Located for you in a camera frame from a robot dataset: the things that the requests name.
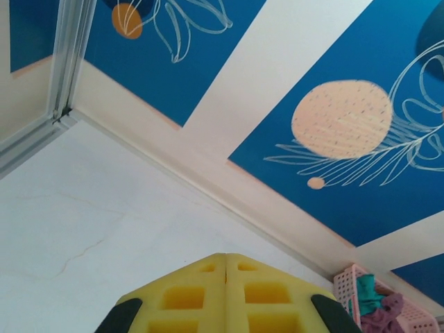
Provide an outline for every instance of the pink plastic basket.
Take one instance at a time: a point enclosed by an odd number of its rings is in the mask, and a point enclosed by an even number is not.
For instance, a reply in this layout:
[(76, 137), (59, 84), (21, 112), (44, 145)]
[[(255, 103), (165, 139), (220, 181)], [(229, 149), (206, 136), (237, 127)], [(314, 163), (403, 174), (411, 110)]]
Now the pink plastic basket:
[[(353, 319), (359, 327), (361, 327), (361, 319), (357, 300), (356, 279), (365, 274), (368, 273), (355, 264), (347, 268), (343, 273), (336, 275), (333, 281), (335, 297), (347, 311), (350, 312), (349, 305), (352, 306)], [(375, 290), (383, 295), (389, 295), (394, 292), (377, 279), (375, 279)], [(397, 320), (405, 333), (439, 333), (436, 319), (406, 298), (404, 298), (402, 313), (397, 317)]]

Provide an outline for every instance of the teal cloth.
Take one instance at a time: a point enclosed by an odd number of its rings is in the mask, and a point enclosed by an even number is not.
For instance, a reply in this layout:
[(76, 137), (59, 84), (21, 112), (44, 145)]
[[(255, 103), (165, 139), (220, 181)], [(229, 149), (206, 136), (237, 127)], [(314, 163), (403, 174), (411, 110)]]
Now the teal cloth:
[(382, 298), (375, 291), (375, 276), (373, 274), (362, 275), (356, 279), (356, 287), (358, 291), (359, 312), (361, 316), (372, 314), (378, 308), (382, 308)]

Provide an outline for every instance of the white line drawing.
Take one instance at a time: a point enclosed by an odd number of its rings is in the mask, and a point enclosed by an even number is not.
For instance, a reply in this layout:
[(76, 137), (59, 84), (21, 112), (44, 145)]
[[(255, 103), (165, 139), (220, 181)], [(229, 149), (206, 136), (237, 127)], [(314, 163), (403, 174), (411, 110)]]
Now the white line drawing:
[[(442, 94), (439, 96), (441, 99), (439, 103), (429, 95), (424, 81), (425, 70), (432, 62), (434, 66), (440, 65), (442, 67), (444, 77), (444, 56), (441, 55), (443, 49), (444, 40), (422, 52), (398, 76), (388, 93), (389, 107), (393, 111), (390, 127), (387, 128), (384, 139), (373, 150), (362, 155), (355, 154), (353, 151), (349, 158), (335, 158), (329, 156), (328, 153), (327, 156), (316, 153), (318, 152), (316, 151), (317, 149), (325, 152), (332, 152), (335, 149), (334, 154), (337, 155), (344, 153), (342, 151), (344, 145), (341, 146), (339, 144), (339, 148), (336, 147), (337, 145), (335, 144), (338, 144), (338, 142), (326, 142), (324, 146), (318, 144), (320, 140), (325, 140), (330, 134), (328, 128), (323, 128), (323, 131), (316, 132), (317, 137), (309, 137), (311, 140), (309, 143), (312, 145), (311, 148), (307, 148), (307, 145), (301, 143), (301, 140), (296, 137), (292, 144), (275, 145), (284, 151), (293, 153), (293, 155), (269, 156), (265, 157), (264, 160), (303, 167), (304, 169), (299, 170), (297, 174), (300, 176), (311, 176), (307, 185), (313, 189), (334, 185), (346, 186), (356, 181), (360, 181), (359, 186), (362, 186), (378, 176), (382, 178), (382, 182), (379, 185), (384, 186), (393, 182), (408, 166), (428, 171), (444, 171), (444, 161), (442, 161), (442, 164), (439, 163), (440, 165), (438, 166), (431, 165), (433, 164), (432, 161), (436, 161), (444, 152), (444, 146), (441, 144), (439, 135), (440, 130), (444, 127), (442, 117), (444, 85)], [(420, 101), (413, 98), (402, 100), (402, 97), (398, 97), (398, 95), (404, 77), (419, 59), (423, 59), (426, 56), (430, 58), (420, 69), (418, 79), (418, 89), (423, 100)], [(397, 105), (399, 100), (401, 101), (400, 108), (395, 108), (394, 105)], [(428, 112), (422, 115), (432, 119), (434, 125), (426, 125), (415, 120), (412, 112), (409, 111), (412, 110), (411, 107), (415, 107), (416, 112), (418, 110)], [(353, 121), (346, 125), (349, 128), (353, 126), (356, 133), (370, 135), (372, 139), (375, 137), (375, 121), (373, 120), (372, 117), (368, 116), (364, 121)], [(340, 123), (340, 126), (344, 126), (344, 123), (341, 123), (342, 119), (335, 119), (335, 121)], [(427, 147), (427, 153), (422, 151), (422, 148), (425, 147)]]
[[(156, 33), (159, 35), (159, 38), (163, 41), (171, 54), (171, 62), (177, 63), (182, 61), (189, 52), (189, 48), (191, 46), (191, 27), (194, 27), (200, 32), (213, 35), (224, 33), (227, 29), (232, 27), (233, 23), (225, 12), (225, 6), (223, 5), (222, 0), (215, 1), (218, 3), (218, 6), (213, 6), (208, 0), (155, 0), (150, 17), (145, 19), (142, 23), (136, 25), (136, 27), (129, 29), (128, 24), (131, 22), (133, 15), (142, 2), (142, 0), (138, 0), (135, 4), (135, 0), (132, 0), (130, 5), (126, 7), (125, 13), (120, 13), (120, 10), (118, 11), (120, 29), (126, 36), (131, 36), (137, 29), (141, 29), (146, 24), (152, 22)], [(216, 18), (217, 22), (221, 25), (221, 28), (214, 30), (197, 24), (182, 9), (183, 6), (179, 4), (180, 2), (190, 3), (208, 11), (208, 13), (212, 14)], [(176, 34), (176, 40), (174, 41), (168, 41), (159, 28), (158, 16), (161, 13), (161, 10), (165, 10), (169, 16), (169, 19), (171, 20), (174, 32)], [(180, 27), (180, 19), (183, 21), (185, 29)]]

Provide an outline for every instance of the yellow foam block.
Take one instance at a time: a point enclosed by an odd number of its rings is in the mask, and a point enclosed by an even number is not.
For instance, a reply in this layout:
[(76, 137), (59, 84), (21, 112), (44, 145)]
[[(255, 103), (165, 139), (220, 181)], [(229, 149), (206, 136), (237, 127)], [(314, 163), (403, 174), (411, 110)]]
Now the yellow foam block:
[(128, 333), (328, 333), (311, 303), (328, 291), (236, 254), (215, 254), (124, 297), (142, 305)]

